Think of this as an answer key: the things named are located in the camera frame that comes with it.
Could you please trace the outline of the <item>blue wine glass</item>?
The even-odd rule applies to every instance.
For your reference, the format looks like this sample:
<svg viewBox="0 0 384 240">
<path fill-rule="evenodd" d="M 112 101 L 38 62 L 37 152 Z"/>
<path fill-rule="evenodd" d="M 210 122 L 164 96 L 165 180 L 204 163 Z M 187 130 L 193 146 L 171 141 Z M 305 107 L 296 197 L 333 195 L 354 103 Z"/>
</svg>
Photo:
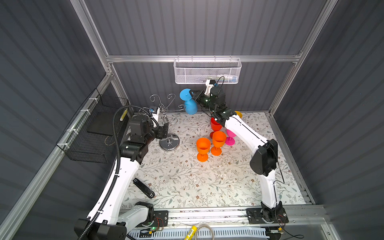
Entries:
<svg viewBox="0 0 384 240">
<path fill-rule="evenodd" d="M 180 99 L 184 101 L 185 111 L 189 115 L 194 115 L 198 111 L 197 103 L 193 100 L 192 95 L 190 93 L 190 89 L 183 89 L 180 92 Z"/>
</svg>

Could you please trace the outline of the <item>chrome wine glass rack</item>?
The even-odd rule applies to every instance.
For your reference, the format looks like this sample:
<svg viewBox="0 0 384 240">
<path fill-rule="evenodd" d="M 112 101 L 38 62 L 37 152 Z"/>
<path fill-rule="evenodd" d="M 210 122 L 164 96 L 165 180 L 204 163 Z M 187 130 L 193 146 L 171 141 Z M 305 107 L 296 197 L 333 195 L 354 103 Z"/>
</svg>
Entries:
<svg viewBox="0 0 384 240">
<path fill-rule="evenodd" d="M 178 120 L 175 117 L 172 117 L 171 119 L 168 118 L 168 113 L 178 113 L 181 111 L 184 111 L 186 109 L 186 106 L 184 104 L 179 105 L 179 110 L 170 111 L 169 107 L 171 103 L 175 100 L 176 95 L 175 94 L 168 94 L 167 99 L 170 100 L 170 103 L 165 106 L 159 95 L 153 94 L 150 96 L 150 101 L 152 103 L 156 103 L 158 101 L 158 105 L 151 106 L 149 108 L 144 108 L 145 110 L 148 110 L 149 113 L 151 113 L 154 118 L 158 121 L 159 119 L 163 122 L 164 127 L 168 127 L 167 135 L 166 137 L 159 140 L 159 146 L 164 151 L 173 151 L 180 145 L 180 138 L 171 132 L 170 127 L 178 122 Z"/>
</svg>

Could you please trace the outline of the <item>red wine glass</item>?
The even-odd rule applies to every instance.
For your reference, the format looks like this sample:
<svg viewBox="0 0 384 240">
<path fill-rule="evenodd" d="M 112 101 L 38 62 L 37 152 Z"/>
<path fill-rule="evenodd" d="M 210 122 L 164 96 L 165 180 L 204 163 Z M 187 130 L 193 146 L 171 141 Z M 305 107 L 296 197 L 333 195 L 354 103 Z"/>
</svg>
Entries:
<svg viewBox="0 0 384 240">
<path fill-rule="evenodd" d="M 213 138 L 213 134 L 215 132 L 218 132 L 222 129 L 222 125 L 219 124 L 214 118 L 211 118 L 211 128 L 212 128 L 212 132 L 210 133 L 210 138 L 212 139 Z"/>
</svg>

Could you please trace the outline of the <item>orange wine glass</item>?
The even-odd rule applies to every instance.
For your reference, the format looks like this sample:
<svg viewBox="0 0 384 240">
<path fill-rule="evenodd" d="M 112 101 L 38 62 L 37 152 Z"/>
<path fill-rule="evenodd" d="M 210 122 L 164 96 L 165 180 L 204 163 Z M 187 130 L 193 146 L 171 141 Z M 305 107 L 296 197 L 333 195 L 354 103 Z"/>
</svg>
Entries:
<svg viewBox="0 0 384 240">
<path fill-rule="evenodd" d="M 208 160 L 208 152 L 211 149 L 211 142 L 207 138 L 200 138 L 197 140 L 197 159 L 200 162 L 206 162 Z"/>
<path fill-rule="evenodd" d="M 222 147 L 225 144 L 227 139 L 227 135 L 224 132 L 216 131 L 213 133 L 213 147 L 211 149 L 211 153 L 214 156 L 219 156 L 222 154 Z"/>
</svg>

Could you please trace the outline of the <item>yellow wine glass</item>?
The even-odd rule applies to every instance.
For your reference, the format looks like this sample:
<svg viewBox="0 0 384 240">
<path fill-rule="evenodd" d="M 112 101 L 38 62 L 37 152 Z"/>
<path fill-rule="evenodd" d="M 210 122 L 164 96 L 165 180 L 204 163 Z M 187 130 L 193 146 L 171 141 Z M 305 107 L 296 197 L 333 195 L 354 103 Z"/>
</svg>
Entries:
<svg viewBox="0 0 384 240">
<path fill-rule="evenodd" d="M 236 113 L 240 118 L 243 117 L 242 113 L 240 113 L 239 111 L 235 111 L 235 113 Z"/>
</svg>

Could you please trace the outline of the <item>pink wine glass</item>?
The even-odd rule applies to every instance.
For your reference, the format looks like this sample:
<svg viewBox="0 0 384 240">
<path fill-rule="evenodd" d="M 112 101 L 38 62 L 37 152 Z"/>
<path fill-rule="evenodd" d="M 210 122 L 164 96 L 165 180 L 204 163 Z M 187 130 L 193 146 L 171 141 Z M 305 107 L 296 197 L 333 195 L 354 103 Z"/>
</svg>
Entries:
<svg viewBox="0 0 384 240">
<path fill-rule="evenodd" d="M 227 129 L 227 135 L 228 136 L 226 138 L 226 145 L 233 146 L 236 143 L 236 140 L 235 140 L 236 134 Z"/>
</svg>

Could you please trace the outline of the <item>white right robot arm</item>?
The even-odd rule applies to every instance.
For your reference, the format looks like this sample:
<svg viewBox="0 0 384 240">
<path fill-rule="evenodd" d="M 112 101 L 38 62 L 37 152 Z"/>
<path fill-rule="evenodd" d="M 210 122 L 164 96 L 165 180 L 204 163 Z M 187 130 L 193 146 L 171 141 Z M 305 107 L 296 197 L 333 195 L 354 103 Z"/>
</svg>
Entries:
<svg viewBox="0 0 384 240">
<path fill-rule="evenodd" d="M 218 124 L 233 132 L 252 151 L 250 167 L 258 175 L 262 189 L 262 220 L 267 224 L 288 223 L 287 213 L 276 190 L 276 169 L 280 167 L 277 141 L 268 140 L 258 134 L 230 109 L 225 101 L 225 93 L 219 86 L 209 85 L 205 90 L 187 90 L 186 97 L 203 111 L 207 111 Z"/>
</svg>

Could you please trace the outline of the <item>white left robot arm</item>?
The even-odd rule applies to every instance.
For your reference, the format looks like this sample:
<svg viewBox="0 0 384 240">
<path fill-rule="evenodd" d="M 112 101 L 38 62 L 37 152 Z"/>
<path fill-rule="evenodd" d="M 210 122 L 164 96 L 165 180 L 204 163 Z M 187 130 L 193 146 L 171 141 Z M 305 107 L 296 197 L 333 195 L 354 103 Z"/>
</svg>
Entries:
<svg viewBox="0 0 384 240">
<path fill-rule="evenodd" d="M 130 120 L 130 139 L 118 147 L 113 172 L 102 195 L 88 216 L 75 223 L 74 231 L 80 240 L 124 240 L 138 225 L 154 221 L 153 204 L 138 202 L 122 215 L 120 209 L 129 184 L 148 153 L 149 144 L 168 134 L 168 125 L 154 128 L 158 118 L 158 114 L 136 115 Z"/>
</svg>

